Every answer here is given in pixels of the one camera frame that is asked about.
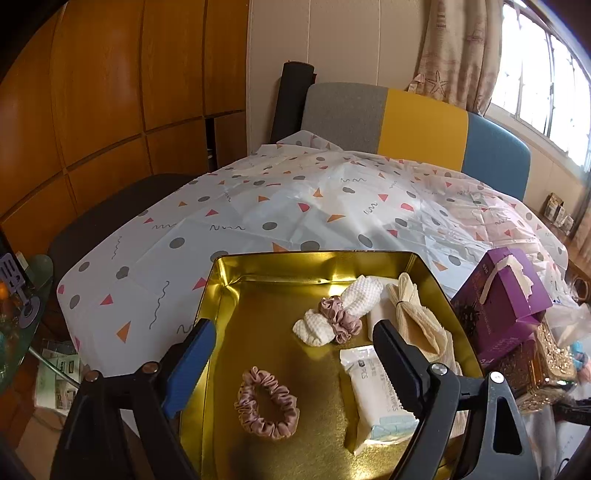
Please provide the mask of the wooden wardrobe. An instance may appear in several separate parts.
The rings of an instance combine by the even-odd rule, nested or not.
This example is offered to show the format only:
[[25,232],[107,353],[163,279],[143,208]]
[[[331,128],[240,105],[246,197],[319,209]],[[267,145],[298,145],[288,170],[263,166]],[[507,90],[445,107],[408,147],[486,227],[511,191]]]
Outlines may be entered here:
[[158,174],[246,153],[245,1],[70,1],[1,83],[1,230],[25,255]]

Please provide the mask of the pink satin scrunchie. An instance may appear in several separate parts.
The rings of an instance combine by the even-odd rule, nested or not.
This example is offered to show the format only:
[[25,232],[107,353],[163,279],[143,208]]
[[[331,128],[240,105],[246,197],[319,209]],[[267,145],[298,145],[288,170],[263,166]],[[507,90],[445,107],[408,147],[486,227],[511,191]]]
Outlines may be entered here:
[[301,417],[297,397],[276,376],[256,366],[242,374],[235,412],[246,433],[273,441],[293,437]]

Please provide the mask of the gold metal tin tray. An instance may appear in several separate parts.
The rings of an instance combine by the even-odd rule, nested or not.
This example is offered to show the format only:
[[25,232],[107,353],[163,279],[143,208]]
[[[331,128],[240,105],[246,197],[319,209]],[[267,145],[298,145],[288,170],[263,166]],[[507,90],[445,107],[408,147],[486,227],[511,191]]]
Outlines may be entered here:
[[[324,297],[359,277],[408,273],[422,303],[451,332],[470,377],[481,368],[443,290],[411,252],[325,251],[224,256],[209,274],[198,316],[214,323],[216,345],[181,416],[180,440],[203,479],[387,479],[404,444],[353,453],[359,416],[339,347],[305,346],[293,325]],[[297,397],[297,432],[287,440],[246,433],[235,401],[242,375],[269,371]]]

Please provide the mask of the purple tissue box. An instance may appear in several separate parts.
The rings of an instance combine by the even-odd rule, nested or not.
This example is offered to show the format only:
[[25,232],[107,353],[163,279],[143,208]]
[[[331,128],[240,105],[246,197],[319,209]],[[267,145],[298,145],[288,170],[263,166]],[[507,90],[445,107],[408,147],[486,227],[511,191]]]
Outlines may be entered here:
[[485,253],[451,301],[482,368],[530,339],[553,302],[518,248]]

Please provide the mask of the green glass side table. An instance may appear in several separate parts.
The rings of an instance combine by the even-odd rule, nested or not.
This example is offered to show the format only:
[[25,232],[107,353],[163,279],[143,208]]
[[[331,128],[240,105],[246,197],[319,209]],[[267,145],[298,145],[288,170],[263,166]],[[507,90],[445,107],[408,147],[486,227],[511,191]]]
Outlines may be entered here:
[[1,258],[1,393],[29,352],[53,283],[53,262],[35,255],[24,268],[15,254]]

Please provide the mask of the white wet wipes pack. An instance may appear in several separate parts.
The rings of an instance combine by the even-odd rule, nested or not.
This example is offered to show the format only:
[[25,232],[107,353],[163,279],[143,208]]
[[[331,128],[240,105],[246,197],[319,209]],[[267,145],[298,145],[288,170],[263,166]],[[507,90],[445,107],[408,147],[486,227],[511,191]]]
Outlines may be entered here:
[[353,454],[409,440],[419,421],[403,408],[374,346],[342,349],[339,361],[351,379],[359,414]]

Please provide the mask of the window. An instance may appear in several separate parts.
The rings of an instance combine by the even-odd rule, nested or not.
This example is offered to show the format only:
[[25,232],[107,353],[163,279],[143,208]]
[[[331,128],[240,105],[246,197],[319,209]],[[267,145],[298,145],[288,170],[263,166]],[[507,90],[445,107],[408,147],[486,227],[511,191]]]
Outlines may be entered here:
[[569,48],[521,1],[502,8],[492,103],[590,169],[590,81]]

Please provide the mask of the clear plastic bag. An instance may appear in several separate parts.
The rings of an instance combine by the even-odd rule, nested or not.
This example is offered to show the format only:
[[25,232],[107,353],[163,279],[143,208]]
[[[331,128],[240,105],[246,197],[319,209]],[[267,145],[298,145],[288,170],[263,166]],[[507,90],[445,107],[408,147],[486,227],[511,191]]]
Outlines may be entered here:
[[546,310],[544,320],[561,348],[590,335],[590,305],[579,305],[565,285],[557,287],[553,306]]

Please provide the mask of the beige knit cloth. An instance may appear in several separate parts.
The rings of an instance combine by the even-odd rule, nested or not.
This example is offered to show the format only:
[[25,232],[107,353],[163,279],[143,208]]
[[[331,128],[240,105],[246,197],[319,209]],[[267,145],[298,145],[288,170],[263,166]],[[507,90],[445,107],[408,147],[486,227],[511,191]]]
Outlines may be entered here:
[[456,360],[452,334],[435,314],[421,303],[417,285],[401,273],[396,285],[386,286],[394,305],[394,327],[407,344],[417,347],[430,363],[441,363],[453,373],[463,371]]

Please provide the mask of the green paper packets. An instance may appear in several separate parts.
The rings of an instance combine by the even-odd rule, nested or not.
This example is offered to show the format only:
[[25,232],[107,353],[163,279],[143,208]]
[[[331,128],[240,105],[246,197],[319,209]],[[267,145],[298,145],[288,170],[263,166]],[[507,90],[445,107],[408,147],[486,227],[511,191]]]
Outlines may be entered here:
[[34,404],[66,417],[81,382],[83,363],[71,342],[43,340]]

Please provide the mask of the black rolled mat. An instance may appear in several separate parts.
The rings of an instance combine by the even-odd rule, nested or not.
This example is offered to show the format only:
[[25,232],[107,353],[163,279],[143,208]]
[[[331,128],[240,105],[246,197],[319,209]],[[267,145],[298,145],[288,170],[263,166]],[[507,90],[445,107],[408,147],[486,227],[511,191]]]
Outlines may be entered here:
[[308,89],[315,84],[316,77],[315,67],[311,64],[298,61],[283,64],[270,131],[271,143],[301,130]]

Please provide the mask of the white waffle cloth with scrunchie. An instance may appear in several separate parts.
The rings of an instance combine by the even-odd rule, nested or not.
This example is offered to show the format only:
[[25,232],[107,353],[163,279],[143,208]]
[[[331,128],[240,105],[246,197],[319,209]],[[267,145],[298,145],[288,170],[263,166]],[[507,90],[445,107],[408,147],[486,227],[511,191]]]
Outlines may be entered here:
[[363,316],[377,306],[383,291],[377,277],[360,275],[341,294],[324,297],[317,309],[308,309],[291,330],[311,347],[345,344],[361,333]]

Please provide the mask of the white foam block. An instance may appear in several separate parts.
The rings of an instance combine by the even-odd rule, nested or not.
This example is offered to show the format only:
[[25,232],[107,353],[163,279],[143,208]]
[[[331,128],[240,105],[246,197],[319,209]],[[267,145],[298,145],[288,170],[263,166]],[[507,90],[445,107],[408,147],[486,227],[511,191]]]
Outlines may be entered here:
[[390,284],[397,286],[398,280],[380,276],[375,276],[375,279],[381,283],[383,290],[377,305],[374,306],[374,308],[369,313],[367,313],[368,334],[370,339],[373,338],[374,327],[381,320],[387,319],[391,323],[394,323],[394,320],[396,320],[396,309],[394,309],[394,303],[391,301],[388,294],[387,286]]

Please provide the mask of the ornate gold tissue box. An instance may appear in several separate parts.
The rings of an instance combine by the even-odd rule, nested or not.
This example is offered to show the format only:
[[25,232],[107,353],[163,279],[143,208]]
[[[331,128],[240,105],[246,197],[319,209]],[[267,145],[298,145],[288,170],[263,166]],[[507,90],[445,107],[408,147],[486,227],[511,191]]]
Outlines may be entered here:
[[560,348],[546,322],[493,367],[507,380],[522,413],[552,405],[577,385],[569,347]]

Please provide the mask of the beige patterned curtain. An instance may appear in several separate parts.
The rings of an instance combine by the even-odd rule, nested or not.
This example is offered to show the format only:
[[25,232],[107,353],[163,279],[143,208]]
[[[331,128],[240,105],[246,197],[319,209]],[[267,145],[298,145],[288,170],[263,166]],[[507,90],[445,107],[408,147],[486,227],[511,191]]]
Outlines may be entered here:
[[502,9],[495,0],[433,1],[407,91],[483,116],[500,70]]

